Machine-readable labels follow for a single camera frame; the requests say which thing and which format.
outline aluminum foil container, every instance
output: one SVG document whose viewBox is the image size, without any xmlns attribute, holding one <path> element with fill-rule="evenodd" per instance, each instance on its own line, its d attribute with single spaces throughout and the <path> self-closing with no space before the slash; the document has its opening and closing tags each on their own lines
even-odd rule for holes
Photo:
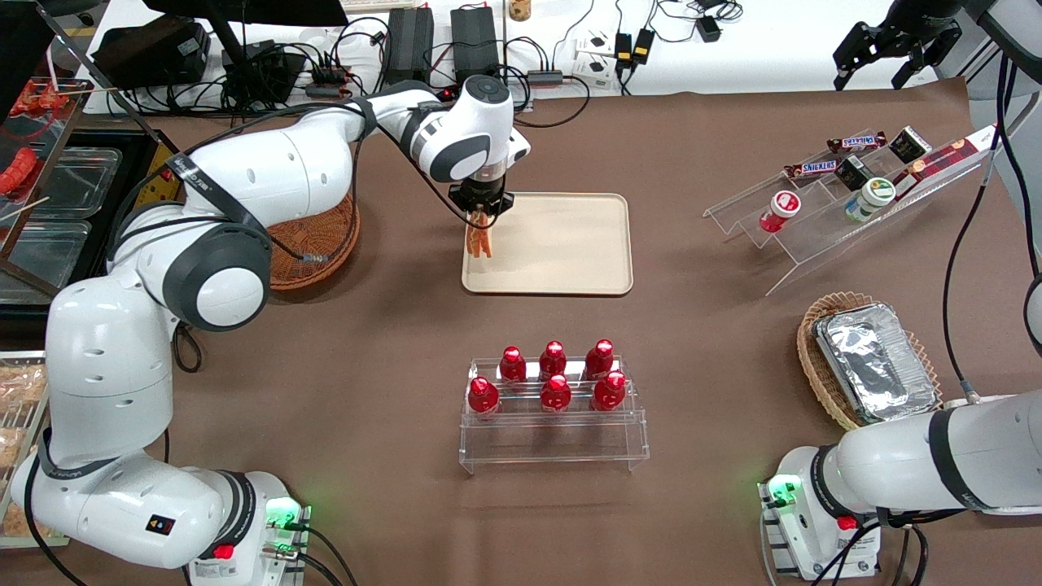
<svg viewBox="0 0 1042 586">
<path fill-rule="evenodd" d="M 941 397 L 893 308 L 872 303 L 818 319 L 815 337 L 865 423 L 932 411 Z"/>
</svg>

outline white table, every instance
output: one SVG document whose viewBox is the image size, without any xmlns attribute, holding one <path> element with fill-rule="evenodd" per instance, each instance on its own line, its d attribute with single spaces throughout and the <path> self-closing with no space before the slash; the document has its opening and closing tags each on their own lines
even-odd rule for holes
<svg viewBox="0 0 1042 586">
<path fill-rule="evenodd" d="M 435 45 L 451 41 L 449 27 L 449 10 L 457 7 L 463 0 L 449 2 L 433 0 L 430 2 L 435 13 Z M 593 0 L 593 11 L 581 24 L 575 27 L 571 38 L 557 51 L 556 66 L 567 75 L 571 73 L 575 55 L 575 35 L 587 30 L 603 30 L 614 32 L 618 26 L 618 13 L 612 0 Z M 652 0 L 619 0 L 625 18 L 622 30 L 634 34 L 644 25 L 651 7 Z M 717 43 L 702 43 L 697 33 L 691 41 L 685 43 L 655 42 L 652 46 L 648 64 L 641 66 L 632 80 L 629 90 L 634 94 L 673 94 L 677 92 L 697 92 L 702 94 L 724 93 L 756 93 L 756 92 L 801 92 L 801 91 L 833 91 L 833 79 L 836 68 L 832 54 L 850 27 L 858 21 L 875 25 L 886 16 L 891 0 L 793 0 L 777 2 L 776 0 L 746 0 L 743 4 L 745 15 L 735 23 L 721 24 L 722 35 Z M 552 53 L 553 45 L 561 40 L 565 30 L 574 23 L 590 6 L 586 0 L 536 0 L 532 18 L 527 22 L 517 23 L 506 21 L 506 39 L 528 35 L 539 42 Z M 495 2 L 493 10 L 497 33 L 503 38 L 501 30 L 501 4 Z M 671 14 L 681 14 L 680 3 L 669 3 L 666 7 Z M 98 32 L 91 42 L 89 53 L 97 50 L 105 31 L 110 28 L 139 26 L 159 16 L 145 7 L 142 0 L 111 0 L 104 18 L 98 26 Z M 373 15 L 387 20 L 387 14 Z M 683 39 L 691 31 L 691 25 L 685 21 L 668 19 L 661 14 L 653 21 L 659 32 L 669 39 Z M 237 32 L 240 27 L 232 25 Z M 354 25 L 351 30 L 364 30 L 370 33 L 381 30 L 379 23 L 364 21 Z M 331 49 L 332 43 L 340 32 L 339 28 L 305 28 L 273 25 L 247 25 L 247 41 L 273 39 L 279 43 L 307 42 L 320 49 Z M 204 78 L 215 79 L 224 74 L 221 67 L 221 44 L 216 36 L 210 36 L 213 43 Z M 521 70 L 536 69 L 538 59 L 536 51 L 522 43 L 513 43 L 508 53 L 510 63 Z M 435 58 L 441 49 L 433 51 Z M 367 89 L 372 89 L 379 68 L 377 49 L 370 46 L 366 36 L 351 36 L 340 46 L 341 59 L 350 65 L 354 72 L 363 77 Z M 884 59 L 868 66 L 854 74 L 847 86 L 848 90 L 889 89 L 890 78 L 896 73 L 903 62 L 901 59 Z M 451 52 L 440 68 L 451 73 Z M 81 68 L 79 76 L 88 76 Z M 933 70 L 926 70 L 913 77 L 909 86 L 917 86 L 935 80 Z M 307 75 L 302 75 L 298 86 L 308 81 Z M 433 86 L 448 86 L 451 80 L 436 73 L 431 78 Z M 595 90 L 594 95 L 617 95 L 618 90 Z M 200 90 L 185 93 L 179 99 L 182 104 L 192 103 Z M 220 89 L 212 86 L 205 90 L 199 104 L 217 105 Z M 584 95 L 577 84 L 571 83 L 559 89 L 538 90 L 536 97 L 574 97 Z M 157 97 L 166 96 L 156 93 Z M 157 104 L 147 99 L 143 92 L 139 97 L 145 105 Z M 294 91 L 291 103 L 304 101 L 306 98 L 300 90 Z M 115 100 L 109 104 L 118 108 Z M 104 95 L 96 94 L 88 101 L 90 114 L 107 114 L 108 106 Z"/>
</svg>

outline beige tray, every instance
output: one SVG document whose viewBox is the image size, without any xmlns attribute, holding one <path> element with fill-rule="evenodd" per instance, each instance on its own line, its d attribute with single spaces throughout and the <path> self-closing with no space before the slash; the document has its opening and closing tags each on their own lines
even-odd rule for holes
<svg viewBox="0 0 1042 586">
<path fill-rule="evenodd" d="M 634 286 L 626 200 L 614 193 L 515 193 L 489 234 L 492 258 L 463 252 L 472 293 L 623 295 Z"/>
</svg>

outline green indicator light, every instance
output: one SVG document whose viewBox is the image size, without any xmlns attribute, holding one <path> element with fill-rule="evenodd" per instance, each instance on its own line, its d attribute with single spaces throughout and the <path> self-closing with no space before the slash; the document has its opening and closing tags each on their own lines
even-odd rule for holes
<svg viewBox="0 0 1042 586">
<path fill-rule="evenodd" d="M 297 520 L 300 515 L 300 505 L 288 496 L 272 498 L 266 507 L 266 517 L 269 523 L 284 527 L 288 522 Z"/>
</svg>

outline red button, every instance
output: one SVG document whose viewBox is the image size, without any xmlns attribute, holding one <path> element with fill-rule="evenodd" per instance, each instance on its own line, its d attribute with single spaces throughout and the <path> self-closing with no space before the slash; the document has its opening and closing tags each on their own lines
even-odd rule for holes
<svg viewBox="0 0 1042 586">
<path fill-rule="evenodd" d="M 850 516 L 839 517 L 836 519 L 836 524 L 840 526 L 840 531 L 850 531 L 858 529 L 858 519 Z"/>
<path fill-rule="evenodd" d="M 227 543 L 222 543 L 221 545 L 214 547 L 214 557 L 219 560 L 230 560 L 231 555 L 234 553 L 235 546 Z"/>
</svg>

